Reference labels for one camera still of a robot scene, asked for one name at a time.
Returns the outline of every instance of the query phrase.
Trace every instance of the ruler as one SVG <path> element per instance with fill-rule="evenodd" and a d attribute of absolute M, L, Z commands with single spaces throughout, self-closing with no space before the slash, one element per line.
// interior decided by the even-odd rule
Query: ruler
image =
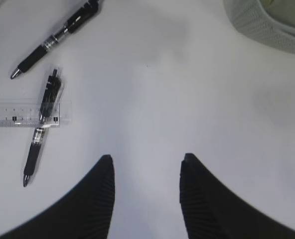
<path fill-rule="evenodd" d="M 0 103 L 0 127 L 59 127 L 60 104 L 54 104 L 52 115 L 40 125 L 40 104 Z"/>

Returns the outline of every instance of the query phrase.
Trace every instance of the metal pen tip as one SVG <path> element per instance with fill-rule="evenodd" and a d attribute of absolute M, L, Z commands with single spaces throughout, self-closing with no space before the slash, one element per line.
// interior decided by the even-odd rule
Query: metal pen tip
<path fill-rule="evenodd" d="M 21 74 L 22 74 L 22 71 L 17 68 L 14 70 L 14 72 L 10 76 L 10 79 L 13 80 L 14 78 L 17 78 L 18 76 L 20 76 Z"/>
<path fill-rule="evenodd" d="M 29 183 L 30 176 L 24 175 L 23 176 L 23 187 L 25 188 Z"/>

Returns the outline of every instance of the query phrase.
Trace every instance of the retractable pen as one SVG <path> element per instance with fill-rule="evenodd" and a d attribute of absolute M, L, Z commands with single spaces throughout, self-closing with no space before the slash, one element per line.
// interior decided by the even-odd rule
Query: retractable pen
<path fill-rule="evenodd" d="M 48 128 L 44 127 L 46 119 L 51 116 L 54 103 L 56 102 L 59 90 L 61 88 L 61 81 L 58 78 L 58 71 L 54 70 L 52 76 L 49 76 L 47 87 L 43 95 L 43 100 L 40 107 L 40 127 L 35 128 L 32 142 L 29 149 L 28 159 L 23 172 L 23 186 L 26 187 L 31 176 L 34 174 L 37 159 L 39 157 L 40 149 L 44 141 L 44 136 Z"/>
<path fill-rule="evenodd" d="M 68 35 L 73 34 L 85 22 L 99 11 L 99 0 L 88 0 L 75 14 L 70 17 L 63 27 L 39 45 L 26 59 L 24 59 L 11 75 L 14 79 L 27 72 L 34 64 L 43 58 L 53 47 L 59 45 Z"/>

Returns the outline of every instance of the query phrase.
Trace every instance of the silver pen band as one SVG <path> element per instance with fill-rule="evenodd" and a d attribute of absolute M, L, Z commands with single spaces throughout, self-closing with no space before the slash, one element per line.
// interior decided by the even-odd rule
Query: silver pen band
<path fill-rule="evenodd" d="M 68 28 L 66 26 L 63 26 L 56 34 L 51 35 L 48 37 L 47 40 L 45 40 L 41 46 L 49 52 L 53 47 L 58 45 L 60 42 L 62 42 L 67 35 L 69 35 Z"/>
<path fill-rule="evenodd" d="M 45 132 L 46 132 L 45 128 L 35 128 L 31 143 L 42 144 L 42 140 L 43 140 Z"/>

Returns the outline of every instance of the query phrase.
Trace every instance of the white table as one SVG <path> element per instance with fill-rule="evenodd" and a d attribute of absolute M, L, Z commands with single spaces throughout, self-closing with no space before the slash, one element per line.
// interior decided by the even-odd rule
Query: white table
<path fill-rule="evenodd" d="M 52 129 L 22 187 L 33 129 L 0 128 L 0 234 L 67 193 L 103 154 L 116 169 L 111 239 L 187 238 L 180 163 L 195 153 L 230 189 L 295 229 L 295 56 L 238 34 L 220 0 L 106 0 L 32 71 L 13 68 L 74 0 L 0 8 L 0 100 L 36 102 L 63 70 L 72 122 Z"/>

